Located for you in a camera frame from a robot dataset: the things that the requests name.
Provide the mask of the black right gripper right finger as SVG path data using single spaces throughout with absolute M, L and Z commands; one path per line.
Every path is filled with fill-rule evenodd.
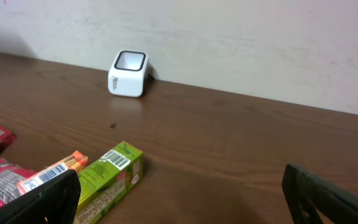
M 304 168 L 287 164 L 282 190 L 294 223 L 358 223 L 358 197 Z

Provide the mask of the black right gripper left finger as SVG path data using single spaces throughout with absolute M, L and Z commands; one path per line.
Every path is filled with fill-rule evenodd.
M 80 192 L 78 174 L 69 169 L 2 206 L 0 224 L 72 224 Z

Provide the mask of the orange tissue pack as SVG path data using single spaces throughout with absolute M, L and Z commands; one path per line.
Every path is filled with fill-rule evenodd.
M 73 169 L 79 173 L 87 166 L 87 163 L 88 156 L 85 156 L 79 151 L 75 151 L 40 172 L 20 181 L 17 184 L 17 189 L 21 195 L 24 195 L 69 169 Z

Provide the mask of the green tea carton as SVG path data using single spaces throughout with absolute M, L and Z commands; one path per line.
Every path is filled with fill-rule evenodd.
M 143 178 L 144 153 L 122 141 L 79 174 L 74 224 L 95 224 Z

